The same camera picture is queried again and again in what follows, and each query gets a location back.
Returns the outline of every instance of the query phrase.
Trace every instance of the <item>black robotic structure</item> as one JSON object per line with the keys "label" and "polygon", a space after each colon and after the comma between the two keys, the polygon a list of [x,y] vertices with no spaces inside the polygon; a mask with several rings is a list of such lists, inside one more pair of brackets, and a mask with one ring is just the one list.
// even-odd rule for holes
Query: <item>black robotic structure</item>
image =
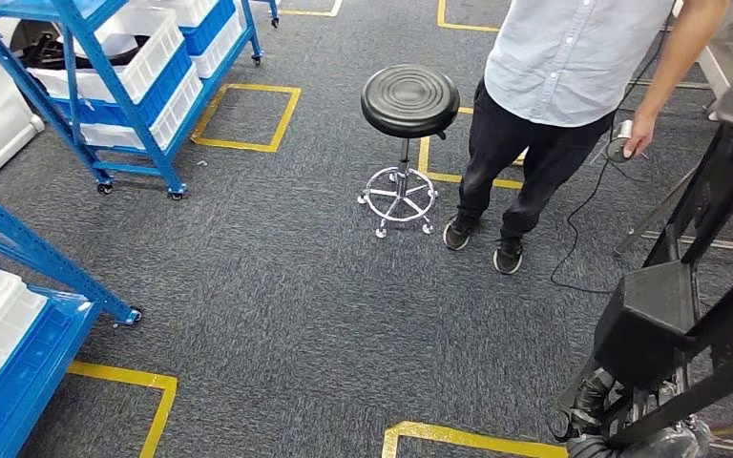
{"label": "black robotic structure", "polygon": [[[680,456],[657,454],[660,447],[643,455],[628,450],[656,445],[668,427],[695,431],[693,416],[733,393],[733,286],[702,311],[696,283],[698,262],[733,214],[733,86],[716,113],[722,125],[692,181],[642,269],[620,281],[588,363],[559,400],[572,418],[566,439],[576,445],[593,437],[597,451],[623,451],[570,447],[573,457]],[[679,239],[690,224],[695,240],[682,255]],[[707,348],[712,372],[692,384],[688,363]],[[612,397],[614,380],[621,387]]]}

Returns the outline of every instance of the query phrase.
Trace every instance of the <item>light blue shirt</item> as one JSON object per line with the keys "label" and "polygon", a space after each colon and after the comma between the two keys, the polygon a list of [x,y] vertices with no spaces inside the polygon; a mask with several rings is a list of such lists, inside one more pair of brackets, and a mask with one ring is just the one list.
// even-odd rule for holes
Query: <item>light blue shirt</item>
{"label": "light blue shirt", "polygon": [[538,124],[612,112],[674,0],[513,0],[485,69],[488,94]]}

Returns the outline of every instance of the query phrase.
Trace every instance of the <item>chrome stool base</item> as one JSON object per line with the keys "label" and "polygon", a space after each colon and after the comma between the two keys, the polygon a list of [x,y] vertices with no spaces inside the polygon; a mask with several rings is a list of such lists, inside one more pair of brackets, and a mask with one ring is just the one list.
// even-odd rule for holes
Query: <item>chrome stool base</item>
{"label": "chrome stool base", "polygon": [[[408,166],[408,140],[404,139],[404,157],[401,159],[400,164],[397,167],[387,167],[381,171],[378,171],[369,181],[366,183],[364,192],[358,196],[358,203],[362,205],[368,205],[372,212],[381,217],[381,222],[378,229],[375,230],[375,237],[382,239],[387,236],[387,222],[412,222],[418,219],[422,219],[423,232],[431,234],[434,232],[434,227],[431,224],[431,220],[427,216],[427,213],[431,210],[438,197],[437,191],[434,189],[434,184],[431,180],[420,172],[409,168]],[[390,182],[393,183],[393,190],[377,189],[375,188],[376,181],[381,177],[386,177]],[[416,178],[422,181],[422,184],[409,188],[409,179]],[[417,202],[411,199],[418,193],[425,192],[428,196],[427,203],[425,206],[418,205]],[[391,198],[391,204],[386,211],[381,210],[375,204],[373,197]],[[406,206],[413,212],[408,216],[400,216],[401,207]]]}

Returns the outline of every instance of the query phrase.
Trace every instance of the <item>dark pants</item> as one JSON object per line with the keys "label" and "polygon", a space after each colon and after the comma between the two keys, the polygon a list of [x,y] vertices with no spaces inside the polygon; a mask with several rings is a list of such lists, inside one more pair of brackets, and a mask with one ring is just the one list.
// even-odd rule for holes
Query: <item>dark pants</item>
{"label": "dark pants", "polygon": [[471,159],[459,185],[460,214],[479,218],[490,205],[492,181],[529,146],[524,186],[504,212],[501,234],[521,237],[532,231],[552,194],[580,168],[613,115],[572,128],[535,124],[498,106],[484,81],[479,82],[468,146]]}

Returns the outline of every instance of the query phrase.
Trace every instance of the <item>person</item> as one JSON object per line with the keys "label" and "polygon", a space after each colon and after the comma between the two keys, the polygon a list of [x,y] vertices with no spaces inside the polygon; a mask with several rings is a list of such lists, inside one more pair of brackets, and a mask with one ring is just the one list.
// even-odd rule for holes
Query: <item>person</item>
{"label": "person", "polygon": [[[493,265],[521,265],[522,237],[555,190],[579,169],[613,123],[614,111],[675,0],[513,0],[473,95],[470,158],[457,216],[443,242],[461,250],[490,204],[492,181],[529,147],[524,184],[504,212]],[[653,138],[656,118],[725,13],[728,0],[684,0],[660,61],[634,112],[627,157]]]}

